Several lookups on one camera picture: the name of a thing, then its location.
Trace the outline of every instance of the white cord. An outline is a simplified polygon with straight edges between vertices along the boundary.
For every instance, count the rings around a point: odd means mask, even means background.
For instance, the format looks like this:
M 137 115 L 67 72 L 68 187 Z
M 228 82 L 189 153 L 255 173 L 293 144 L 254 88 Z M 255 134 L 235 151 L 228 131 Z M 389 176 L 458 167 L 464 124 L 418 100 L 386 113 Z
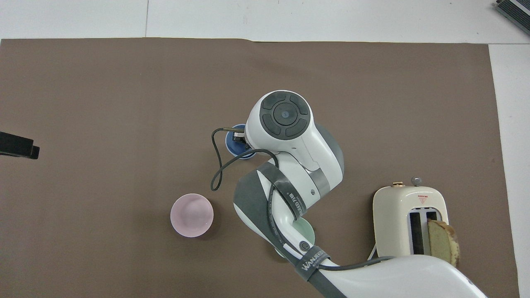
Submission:
M 370 253 L 370 256 L 368 257 L 368 261 L 370 261 L 374 257 L 375 251 L 376 251 L 376 248 L 374 244 L 374 248 L 372 248 L 372 252 Z

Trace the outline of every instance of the gray button pad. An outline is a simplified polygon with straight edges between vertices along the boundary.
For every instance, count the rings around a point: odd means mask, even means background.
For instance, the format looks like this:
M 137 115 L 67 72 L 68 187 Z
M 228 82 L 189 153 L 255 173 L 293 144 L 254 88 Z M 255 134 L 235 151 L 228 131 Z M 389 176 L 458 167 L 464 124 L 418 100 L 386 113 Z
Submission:
M 260 120 L 269 135 L 289 140 L 306 131 L 311 115 L 302 97 L 290 91 L 276 91 L 263 99 Z

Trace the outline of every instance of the black cable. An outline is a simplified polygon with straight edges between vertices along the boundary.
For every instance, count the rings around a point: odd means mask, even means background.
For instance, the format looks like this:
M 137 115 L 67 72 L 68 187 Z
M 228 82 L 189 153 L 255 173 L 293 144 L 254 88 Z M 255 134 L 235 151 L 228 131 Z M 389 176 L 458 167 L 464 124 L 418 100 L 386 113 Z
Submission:
M 327 271 L 350 270 L 350 269 L 356 269 L 356 268 L 361 268 L 361 267 L 364 267 L 364 266 L 377 264 L 377 263 L 379 263 L 381 261 L 386 261 L 386 260 L 390 260 L 390 259 L 393 259 L 393 258 L 394 257 L 380 257 L 380 258 L 371 259 L 371 260 L 368 260 L 368 261 L 365 261 L 365 262 L 362 262 L 362 263 L 353 264 L 353 265 L 347 265 L 347 266 L 325 266 L 325 265 L 319 265 L 319 269 L 327 270 Z
M 236 160 L 242 158 L 243 156 L 246 156 L 246 155 L 249 155 L 249 154 L 252 154 L 252 153 L 255 153 L 255 152 L 267 153 L 274 160 L 274 165 L 277 168 L 279 168 L 278 158 L 276 157 L 276 155 L 274 155 L 274 153 L 270 152 L 267 149 L 252 149 L 252 150 L 245 151 L 245 152 L 239 154 L 238 156 L 234 157 L 229 162 L 227 162 L 227 163 L 225 163 L 223 165 L 223 162 L 221 161 L 221 155 L 219 154 L 219 149 L 217 148 L 217 145 L 215 144 L 215 139 L 214 139 L 214 135 L 216 134 L 216 132 L 220 132 L 221 130 L 233 131 L 234 129 L 233 128 L 223 128 L 223 127 L 221 127 L 221 128 L 217 128 L 216 130 L 214 130 L 211 133 L 211 142 L 214 145 L 215 153 L 217 154 L 217 158 L 219 159 L 219 170 L 214 174 L 214 177 L 211 179 L 211 183 L 210 183 L 210 189 L 212 191 L 218 190 L 219 187 L 221 186 L 221 181 L 223 179 L 223 170 L 226 169 L 227 166 L 231 165 Z M 214 187 L 215 178 L 217 178 L 217 176 L 219 176 L 219 181 L 217 183 L 217 186 Z

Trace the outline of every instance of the bread slice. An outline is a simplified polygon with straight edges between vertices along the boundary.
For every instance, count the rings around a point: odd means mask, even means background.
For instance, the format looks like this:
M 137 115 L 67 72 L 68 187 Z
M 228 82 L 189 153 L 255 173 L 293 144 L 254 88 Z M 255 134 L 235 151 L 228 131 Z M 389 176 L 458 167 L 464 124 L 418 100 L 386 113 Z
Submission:
M 427 220 L 431 256 L 442 259 L 454 267 L 460 260 L 460 247 L 452 226 L 443 221 Z

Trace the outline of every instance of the brown tablecloth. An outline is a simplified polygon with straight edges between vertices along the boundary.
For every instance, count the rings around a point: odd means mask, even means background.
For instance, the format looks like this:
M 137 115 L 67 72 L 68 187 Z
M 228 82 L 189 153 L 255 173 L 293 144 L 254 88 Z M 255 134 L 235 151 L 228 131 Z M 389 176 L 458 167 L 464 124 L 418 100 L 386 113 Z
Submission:
M 460 270 L 518 296 L 487 45 L 153 38 L 2 40 L 0 130 L 41 151 L 0 156 L 0 295 L 319 297 L 235 214 L 238 178 L 265 156 L 209 190 L 211 131 L 277 89 L 344 152 L 343 182 L 305 216 L 333 261 L 365 260 L 374 192 L 420 176 L 446 199 Z M 196 239 L 169 220 L 190 192 L 215 211 Z

